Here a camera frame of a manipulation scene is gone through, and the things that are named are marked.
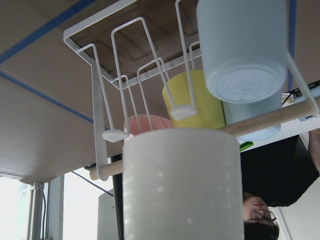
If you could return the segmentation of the pink plastic cup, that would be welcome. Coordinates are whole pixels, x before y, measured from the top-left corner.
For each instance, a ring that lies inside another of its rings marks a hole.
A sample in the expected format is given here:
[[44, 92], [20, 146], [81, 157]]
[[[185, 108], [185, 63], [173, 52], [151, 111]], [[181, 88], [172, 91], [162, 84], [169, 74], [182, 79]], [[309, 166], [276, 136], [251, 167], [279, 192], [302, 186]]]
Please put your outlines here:
[[157, 115], [149, 115], [150, 122], [148, 116], [146, 114], [139, 114], [137, 117], [130, 116], [128, 118], [129, 127], [130, 127], [130, 135], [128, 139], [133, 138], [140, 133], [149, 132], [151, 130], [161, 130], [161, 129], [169, 129], [173, 128], [172, 122], [169, 119], [166, 119]]

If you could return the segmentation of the pale yellow plastic cup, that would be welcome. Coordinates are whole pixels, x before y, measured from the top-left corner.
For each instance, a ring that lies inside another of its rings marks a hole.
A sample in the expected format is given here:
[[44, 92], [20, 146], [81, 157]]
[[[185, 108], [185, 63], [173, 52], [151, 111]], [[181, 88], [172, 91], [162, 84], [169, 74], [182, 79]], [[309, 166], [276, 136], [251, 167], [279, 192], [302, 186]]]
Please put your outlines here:
[[242, 240], [238, 140], [204, 128], [142, 133], [123, 147], [127, 240]]

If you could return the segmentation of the green plastic clamp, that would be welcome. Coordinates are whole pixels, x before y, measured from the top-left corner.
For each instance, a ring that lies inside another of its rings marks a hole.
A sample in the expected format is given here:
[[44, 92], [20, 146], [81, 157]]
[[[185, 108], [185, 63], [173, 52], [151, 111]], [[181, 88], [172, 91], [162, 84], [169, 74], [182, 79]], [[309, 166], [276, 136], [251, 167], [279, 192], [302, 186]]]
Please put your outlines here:
[[245, 151], [246, 149], [252, 147], [254, 145], [253, 141], [245, 141], [239, 145], [240, 152]]

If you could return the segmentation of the seated operator in black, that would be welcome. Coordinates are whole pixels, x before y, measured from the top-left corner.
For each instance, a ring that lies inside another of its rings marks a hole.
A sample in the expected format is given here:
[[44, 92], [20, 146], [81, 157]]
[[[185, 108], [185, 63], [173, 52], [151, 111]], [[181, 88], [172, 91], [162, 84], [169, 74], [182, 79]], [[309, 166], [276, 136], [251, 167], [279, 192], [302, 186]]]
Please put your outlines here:
[[320, 177], [320, 130], [308, 136], [307, 148], [295, 135], [240, 154], [246, 240], [277, 240], [270, 208], [291, 206]]

